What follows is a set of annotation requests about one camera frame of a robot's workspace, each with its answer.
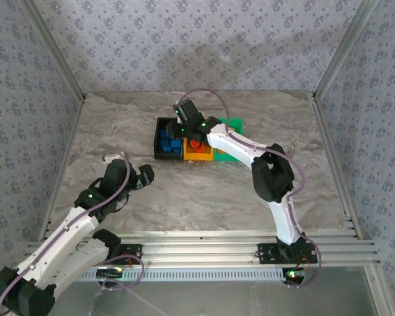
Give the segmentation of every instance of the black container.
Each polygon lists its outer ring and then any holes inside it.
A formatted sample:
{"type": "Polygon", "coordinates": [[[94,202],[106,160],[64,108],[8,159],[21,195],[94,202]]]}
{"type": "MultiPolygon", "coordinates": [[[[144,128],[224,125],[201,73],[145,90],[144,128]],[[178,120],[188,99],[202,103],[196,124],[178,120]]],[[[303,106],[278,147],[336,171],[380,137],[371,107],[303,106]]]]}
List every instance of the black container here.
{"type": "Polygon", "coordinates": [[[167,124],[171,121],[177,121],[176,117],[159,117],[157,118],[157,127],[155,129],[155,137],[153,139],[153,156],[160,160],[183,160],[183,149],[181,153],[165,153],[161,144],[160,130],[165,130],[167,124]]]}

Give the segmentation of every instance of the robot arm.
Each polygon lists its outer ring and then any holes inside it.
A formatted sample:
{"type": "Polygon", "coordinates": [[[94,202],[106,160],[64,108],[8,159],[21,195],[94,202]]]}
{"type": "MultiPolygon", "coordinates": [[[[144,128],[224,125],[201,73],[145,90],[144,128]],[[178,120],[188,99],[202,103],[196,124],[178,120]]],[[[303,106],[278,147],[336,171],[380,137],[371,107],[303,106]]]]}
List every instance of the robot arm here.
{"type": "Polygon", "coordinates": [[[75,248],[107,215],[120,210],[117,203],[128,201],[130,191],[151,184],[154,178],[151,166],[140,166],[139,170],[141,173],[136,174],[130,166],[129,179],[121,190],[126,178],[126,163],[121,159],[112,160],[104,177],[80,193],[60,226],[29,258],[15,270],[5,267],[0,271],[0,296],[18,278],[3,300],[6,308],[18,316],[46,316],[55,300],[80,275],[120,255],[121,239],[105,229],[95,232],[79,251],[75,248]],[[114,200],[88,212],[118,190],[121,191],[114,200]]]}
{"type": "Polygon", "coordinates": [[[294,212],[292,201],[286,200],[293,188],[294,173],[287,160],[257,148],[266,147],[281,153],[284,153],[284,150],[278,144],[268,147],[253,142],[234,131],[227,134],[225,125],[220,120],[214,117],[205,119],[189,99],[174,105],[174,110],[181,123],[168,125],[167,132],[169,134],[177,138],[184,136],[210,145],[214,149],[223,150],[251,169],[256,193],[271,208],[276,224],[278,243],[286,248],[289,246],[286,255],[292,257],[296,245],[305,243],[300,236],[301,227],[298,224],[293,225],[290,218],[288,203],[291,203],[291,210],[294,212]],[[231,134],[235,136],[234,138],[250,144],[253,148],[233,139],[231,134]]]}

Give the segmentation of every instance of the patterned wallpaper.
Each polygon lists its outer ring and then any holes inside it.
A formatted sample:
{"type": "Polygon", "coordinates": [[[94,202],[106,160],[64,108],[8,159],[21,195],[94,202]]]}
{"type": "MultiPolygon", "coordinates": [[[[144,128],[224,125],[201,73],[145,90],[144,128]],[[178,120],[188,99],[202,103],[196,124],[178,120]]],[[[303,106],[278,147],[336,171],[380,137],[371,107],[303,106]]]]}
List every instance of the patterned wallpaper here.
{"type": "Polygon", "coordinates": [[[395,293],[395,1],[379,1],[322,104],[395,293]]]}
{"type": "Polygon", "coordinates": [[[84,92],[314,90],[359,0],[35,0],[84,92]]]}
{"type": "Polygon", "coordinates": [[[77,107],[17,0],[0,0],[0,269],[38,237],[77,107]]]}

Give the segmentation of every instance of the green tray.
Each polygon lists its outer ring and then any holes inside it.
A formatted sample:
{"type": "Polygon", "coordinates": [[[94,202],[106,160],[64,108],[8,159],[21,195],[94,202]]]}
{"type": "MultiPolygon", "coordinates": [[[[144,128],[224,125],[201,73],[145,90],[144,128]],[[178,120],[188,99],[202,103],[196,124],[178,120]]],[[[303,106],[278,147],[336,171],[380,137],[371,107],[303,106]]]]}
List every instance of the green tray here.
{"type": "MultiPolygon", "coordinates": [[[[224,117],[219,117],[218,118],[221,122],[225,123],[226,118],[224,117]]],[[[240,135],[243,135],[243,120],[240,118],[230,118],[230,127],[235,129],[237,133],[240,135]]],[[[219,153],[218,149],[214,149],[213,152],[213,160],[214,161],[238,161],[236,158],[233,156],[227,154],[227,153],[219,153]]]]}

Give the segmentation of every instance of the marble surface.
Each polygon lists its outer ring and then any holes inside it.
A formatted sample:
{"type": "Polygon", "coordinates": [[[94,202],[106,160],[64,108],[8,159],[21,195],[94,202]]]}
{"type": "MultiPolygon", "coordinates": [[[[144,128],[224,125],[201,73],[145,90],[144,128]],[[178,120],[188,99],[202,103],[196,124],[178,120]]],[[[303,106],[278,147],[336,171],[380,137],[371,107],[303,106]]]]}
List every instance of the marble surface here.
{"type": "MultiPolygon", "coordinates": [[[[153,158],[157,117],[173,117],[182,92],[88,94],[52,216],[51,230],[66,216],[78,194],[102,176],[100,157],[109,149],[127,153],[135,168],[149,163],[154,182],[132,192],[128,204],[108,216],[102,228],[139,230],[274,230],[266,203],[253,190],[251,172],[240,163],[160,161],[153,158]]],[[[232,117],[244,122],[244,135],[262,144],[280,144],[307,177],[295,199],[305,229],[339,228],[344,212],[338,200],[312,108],[303,92],[222,92],[232,117]]],[[[191,99],[204,115],[224,117],[215,96],[191,99]]],[[[296,176],[295,187],[300,185],[296,176]]]]}

